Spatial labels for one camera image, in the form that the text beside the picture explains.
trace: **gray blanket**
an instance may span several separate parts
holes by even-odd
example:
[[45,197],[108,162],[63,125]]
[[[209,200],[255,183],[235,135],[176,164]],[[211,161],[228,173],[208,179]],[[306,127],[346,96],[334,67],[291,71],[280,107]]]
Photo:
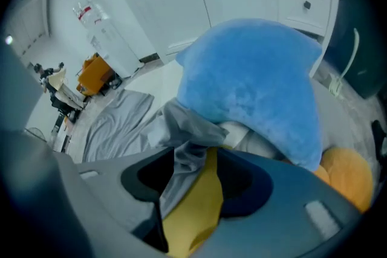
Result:
[[140,124],[153,96],[121,91],[89,129],[83,162],[130,156],[156,147],[175,148],[174,174],[160,198],[164,218],[196,180],[210,146],[220,146],[227,131],[172,99]]

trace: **cabinet handle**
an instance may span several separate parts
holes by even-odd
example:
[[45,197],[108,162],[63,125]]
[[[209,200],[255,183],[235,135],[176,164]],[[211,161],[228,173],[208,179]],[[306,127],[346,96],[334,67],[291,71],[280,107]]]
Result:
[[311,3],[309,1],[305,1],[304,2],[304,7],[309,10],[310,7],[311,7]]

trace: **white drawer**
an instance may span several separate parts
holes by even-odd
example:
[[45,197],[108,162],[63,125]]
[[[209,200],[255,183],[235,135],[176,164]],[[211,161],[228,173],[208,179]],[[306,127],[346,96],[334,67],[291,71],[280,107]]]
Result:
[[289,27],[325,35],[331,0],[279,0],[278,19]]

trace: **black handle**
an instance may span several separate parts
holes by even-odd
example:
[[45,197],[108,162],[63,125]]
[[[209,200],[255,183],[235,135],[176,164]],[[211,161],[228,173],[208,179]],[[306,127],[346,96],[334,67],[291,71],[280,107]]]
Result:
[[311,3],[309,1],[305,1],[304,2],[304,7],[309,10],[310,7],[311,7]]

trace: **blue pillow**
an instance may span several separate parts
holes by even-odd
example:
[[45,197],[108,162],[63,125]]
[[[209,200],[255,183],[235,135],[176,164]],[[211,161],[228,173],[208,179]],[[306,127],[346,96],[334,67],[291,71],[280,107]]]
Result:
[[280,23],[228,21],[176,57],[184,67],[177,99],[213,123],[244,124],[314,171],[322,141],[308,73],[320,55],[317,42]]

